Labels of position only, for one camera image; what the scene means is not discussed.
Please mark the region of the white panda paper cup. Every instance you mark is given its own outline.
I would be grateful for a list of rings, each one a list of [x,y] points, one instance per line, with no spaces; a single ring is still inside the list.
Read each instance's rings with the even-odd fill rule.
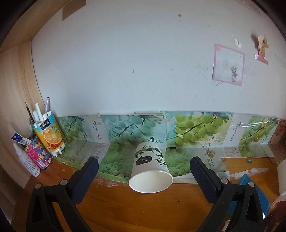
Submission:
[[[143,142],[136,148],[129,186],[139,193],[161,192],[173,183],[163,154],[156,143]]]

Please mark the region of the green grape paper sheet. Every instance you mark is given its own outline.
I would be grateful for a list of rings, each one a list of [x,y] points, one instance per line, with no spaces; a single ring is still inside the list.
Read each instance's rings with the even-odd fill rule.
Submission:
[[[58,160],[77,169],[94,155],[99,175],[127,183],[136,147],[158,146],[176,183],[193,183],[189,161],[198,156],[220,177],[230,177],[225,158],[273,157],[283,121],[229,112],[161,112],[57,118],[67,144]]]

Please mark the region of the blue plastic cup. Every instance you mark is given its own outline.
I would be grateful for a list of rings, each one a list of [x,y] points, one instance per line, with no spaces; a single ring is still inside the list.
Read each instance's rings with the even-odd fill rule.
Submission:
[[[243,174],[242,177],[236,182],[236,184],[243,185],[243,186],[245,185],[249,186],[248,184],[249,182],[253,182],[253,180],[250,177],[248,177],[247,174]],[[260,202],[261,216],[263,219],[265,219],[268,213],[270,212],[270,202],[266,194],[256,184],[254,187],[252,187],[252,189],[254,188],[256,189],[257,197]],[[249,206],[256,206],[257,205],[255,203],[256,197],[254,196],[253,192],[251,193],[252,195],[250,196]],[[235,208],[236,208],[236,201],[232,201],[228,208],[228,213],[233,214],[233,212],[235,211]]]

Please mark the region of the pink patterned box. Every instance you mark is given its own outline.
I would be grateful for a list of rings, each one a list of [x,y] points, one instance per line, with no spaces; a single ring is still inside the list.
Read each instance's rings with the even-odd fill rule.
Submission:
[[[52,163],[52,156],[37,137],[34,137],[24,150],[41,170],[45,170]]]

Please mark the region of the blue white tube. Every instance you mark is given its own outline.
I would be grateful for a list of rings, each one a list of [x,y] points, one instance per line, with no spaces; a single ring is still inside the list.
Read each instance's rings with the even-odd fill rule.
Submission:
[[[23,137],[19,133],[15,132],[14,135],[11,137],[11,139],[21,145],[28,146],[30,143],[32,143],[32,140]]]

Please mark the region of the white plastic cup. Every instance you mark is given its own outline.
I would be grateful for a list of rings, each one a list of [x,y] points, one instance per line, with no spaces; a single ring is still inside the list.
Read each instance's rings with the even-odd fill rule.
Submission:
[[[277,166],[278,184],[280,195],[285,195],[286,191],[286,160],[283,160]]]

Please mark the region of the pink framed wall sticker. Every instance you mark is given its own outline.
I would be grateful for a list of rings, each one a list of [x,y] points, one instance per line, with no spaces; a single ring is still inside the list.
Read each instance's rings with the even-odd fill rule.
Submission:
[[[212,79],[242,86],[245,54],[238,50],[214,44]]]

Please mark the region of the robot print paper cup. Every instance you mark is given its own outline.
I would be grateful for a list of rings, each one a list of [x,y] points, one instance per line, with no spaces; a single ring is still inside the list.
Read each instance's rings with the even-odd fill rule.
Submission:
[[[271,210],[265,219],[266,232],[286,232],[285,224],[285,194],[279,196],[272,204]]]

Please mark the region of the orange juice carton pen holder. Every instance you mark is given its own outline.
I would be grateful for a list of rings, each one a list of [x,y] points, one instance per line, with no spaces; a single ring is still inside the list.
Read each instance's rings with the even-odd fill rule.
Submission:
[[[33,131],[46,150],[54,157],[58,157],[65,148],[65,138],[54,115],[49,111],[42,116],[43,121],[40,120],[36,110],[33,111],[33,115],[35,117]]]

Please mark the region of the pony wall sticker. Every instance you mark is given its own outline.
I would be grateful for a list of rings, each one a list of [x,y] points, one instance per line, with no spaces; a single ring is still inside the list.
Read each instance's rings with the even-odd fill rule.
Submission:
[[[265,35],[259,35],[258,38],[258,54],[255,54],[255,59],[268,65],[268,61],[265,59],[265,50],[269,48],[267,38]]]

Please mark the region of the white plastic bottle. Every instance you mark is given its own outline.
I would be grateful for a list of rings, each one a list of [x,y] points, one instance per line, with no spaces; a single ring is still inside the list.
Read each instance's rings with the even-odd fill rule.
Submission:
[[[41,169],[37,164],[28,156],[28,154],[16,143],[13,143],[13,147],[18,155],[20,162],[24,167],[34,176],[38,177]]]

